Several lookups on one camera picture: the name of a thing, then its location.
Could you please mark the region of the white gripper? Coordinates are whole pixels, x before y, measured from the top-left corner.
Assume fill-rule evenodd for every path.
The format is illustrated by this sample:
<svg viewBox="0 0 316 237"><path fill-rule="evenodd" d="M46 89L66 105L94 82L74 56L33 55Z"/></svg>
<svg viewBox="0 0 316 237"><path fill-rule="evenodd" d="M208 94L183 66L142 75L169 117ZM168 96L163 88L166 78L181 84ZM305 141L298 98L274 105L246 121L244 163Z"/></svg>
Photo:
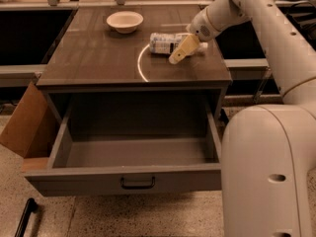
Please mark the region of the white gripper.
<svg viewBox="0 0 316 237"><path fill-rule="evenodd" d="M178 64L184 58L195 52L199 47L199 41L208 42L215 39L219 34L207 16L196 15L187 25L188 35L184 36L179 45L169 56L171 64Z"/></svg>

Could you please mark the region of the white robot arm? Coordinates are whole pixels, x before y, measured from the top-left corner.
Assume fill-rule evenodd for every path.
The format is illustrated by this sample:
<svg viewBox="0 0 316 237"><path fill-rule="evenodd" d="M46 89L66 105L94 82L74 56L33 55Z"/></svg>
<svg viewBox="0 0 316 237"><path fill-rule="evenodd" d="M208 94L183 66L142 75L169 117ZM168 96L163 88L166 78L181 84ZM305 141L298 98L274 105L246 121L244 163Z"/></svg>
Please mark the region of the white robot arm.
<svg viewBox="0 0 316 237"><path fill-rule="evenodd" d="M227 124L221 146L225 237L313 237L307 174L316 167L316 52L276 0L214 0L171 55L250 21L282 102L257 105Z"/></svg>

